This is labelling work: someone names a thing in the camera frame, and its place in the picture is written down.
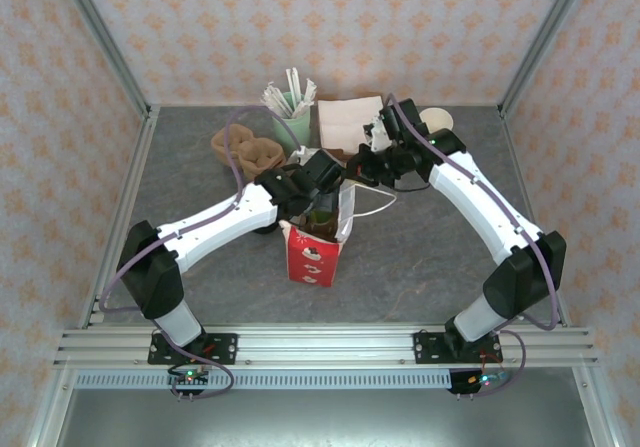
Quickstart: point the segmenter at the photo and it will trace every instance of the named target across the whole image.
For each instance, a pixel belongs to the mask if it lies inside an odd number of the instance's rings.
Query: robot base
[[[202,333],[183,348],[187,352],[219,364],[233,365],[236,363],[238,336]],[[191,363],[191,360],[173,350],[162,334],[153,334],[147,362],[150,365],[183,365]]]
[[[497,335],[487,334],[473,343],[465,343],[463,348],[452,350],[446,332],[420,331],[413,334],[413,352],[416,364],[481,364],[482,352],[493,354],[502,361],[502,352]],[[496,363],[485,357],[485,363]]]

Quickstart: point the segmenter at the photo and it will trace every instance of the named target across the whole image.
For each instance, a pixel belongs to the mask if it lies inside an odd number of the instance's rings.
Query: metal corner post
[[[146,115],[149,111],[147,101],[140,90],[138,82],[131,73],[131,70],[129,70],[129,66],[125,62],[120,49],[113,40],[107,25],[98,12],[96,5],[93,3],[93,0],[74,1],[80,10],[82,17],[85,19],[87,26],[102,48],[104,55],[107,57],[109,63],[113,67],[113,70],[120,79],[131,103],[141,116]]]
[[[504,100],[498,105],[500,115],[505,118],[513,110],[522,90],[533,76],[540,60],[551,45],[558,28],[575,0],[556,0],[540,30],[529,47],[515,77],[509,84]]]
[[[127,173],[118,196],[118,204],[111,220],[109,237],[104,248],[102,261],[83,306],[82,319],[78,324],[79,328],[85,328],[95,322],[102,322],[104,317],[104,314],[97,312],[96,302],[102,293],[102,289],[116,271],[119,252],[127,235],[129,218],[133,211],[133,204],[136,200],[138,185],[144,171],[159,110],[159,107],[152,106],[150,112],[142,119],[138,139],[133,147]]]

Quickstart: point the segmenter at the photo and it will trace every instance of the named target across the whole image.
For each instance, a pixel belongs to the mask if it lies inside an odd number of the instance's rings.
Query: floral wallpaper
[[[72,0],[0,0],[0,444],[75,327],[140,119]]]
[[[597,329],[629,439],[640,439],[638,106],[640,0],[579,0],[509,119],[537,220],[567,237],[562,289],[572,320]]]
[[[554,0],[94,0],[151,103],[256,102],[295,66],[326,97],[497,104]]]

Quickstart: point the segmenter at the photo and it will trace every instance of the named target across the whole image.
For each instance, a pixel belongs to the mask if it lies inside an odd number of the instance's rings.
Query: metal frame
[[[142,90],[136,81],[135,77],[131,73],[129,66],[127,65],[118,45],[113,40],[107,25],[105,24],[102,16],[98,12],[93,0],[74,0],[80,14],[87,22],[89,30],[93,33],[98,45],[102,48],[104,55],[107,57],[109,63],[113,67],[116,75],[120,79],[122,86],[124,87],[129,100],[140,113],[140,115],[146,115],[149,111],[149,105],[144,98]]]
[[[114,372],[162,369],[146,364],[150,344],[150,326],[103,324],[103,316],[94,307],[108,278],[115,272],[127,226],[142,177],[159,108],[149,107],[133,74],[129,70],[113,37],[92,0],[74,0],[113,66],[131,102],[144,116],[140,135],[123,182],[120,202],[112,220],[111,233],[105,246],[103,261],[93,283],[92,295],[85,303],[85,315],[78,330],[64,332],[57,352],[51,385],[36,417],[28,445],[56,445],[71,401],[79,371],[110,369]],[[508,115],[535,68],[551,44],[555,32],[574,0],[556,0],[543,22],[516,76],[498,106],[502,118]],[[503,123],[508,145],[527,210],[533,220],[526,189],[513,152],[506,123]],[[573,370],[594,443],[600,446],[624,447],[622,431],[611,405],[608,381],[600,368],[593,335],[589,329],[569,327],[571,321],[566,303],[559,296],[563,327],[554,332],[540,332],[534,327],[516,325],[527,345],[527,368],[570,367]],[[209,331],[235,332],[240,335],[237,365],[239,372],[361,369],[392,372],[398,369],[417,372],[424,365],[415,364],[412,334],[421,329],[442,331],[441,325],[419,324],[348,324],[348,325],[230,325],[208,326]],[[519,346],[510,336],[500,342],[508,365],[518,365]],[[434,369],[461,367],[437,364]]]
[[[476,364],[415,363],[412,334],[421,329],[442,331],[441,325],[421,324],[275,324],[211,325],[208,331],[239,335],[237,363],[241,375],[287,372],[378,371],[415,374],[428,369],[478,367]],[[624,447],[599,366],[593,334],[587,328],[560,327],[541,332],[533,326],[514,325],[527,346],[527,369],[570,367],[573,369],[585,415],[596,447]],[[146,363],[151,326],[102,324],[65,331],[55,359],[54,387],[47,396],[30,446],[55,445],[62,431],[78,373],[109,372],[110,375],[160,372],[162,366]],[[521,351],[511,336],[501,336],[505,363],[515,367]]]
[[[238,324],[209,325],[208,332],[238,334],[234,369],[449,369],[479,364],[416,364],[412,335],[420,330],[442,332],[442,325],[424,324]],[[514,325],[527,345],[527,367],[582,367],[598,364],[593,336],[586,328],[541,332]],[[145,369],[152,326],[102,325],[65,331],[55,368]],[[515,338],[501,335],[507,365],[522,358]]]
[[[82,310],[83,315],[78,324],[78,328],[85,328],[90,323],[101,322],[104,317],[102,313],[98,312],[97,308],[94,309],[94,303],[95,300],[99,298],[106,283],[116,271],[120,251],[127,237],[127,226],[129,225],[129,219],[133,211],[140,179],[142,179],[142,173],[144,172],[144,165],[147,161],[147,154],[149,153],[151,139],[158,121],[159,111],[159,107],[152,107],[149,115],[145,116],[142,120],[138,140],[136,141],[136,146],[129,161],[127,175],[120,189],[118,206],[111,221],[110,234],[104,247],[102,261],[98,268],[96,278],[92,283],[91,294],[85,301]]]
[[[553,7],[529,47],[527,55],[525,55],[520,64],[518,72],[507,88],[504,99],[498,105],[498,110],[503,118],[508,116],[513,110],[523,88],[527,85],[540,60],[547,51],[547,48],[551,45],[558,28],[569,12],[573,2],[574,0],[556,0],[553,4]]]

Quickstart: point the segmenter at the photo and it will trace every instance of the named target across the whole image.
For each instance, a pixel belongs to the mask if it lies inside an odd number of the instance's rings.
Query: white napkin
[[[319,100],[320,143],[325,149],[342,149],[355,154],[366,142],[363,126],[370,124],[382,109],[382,99]]]

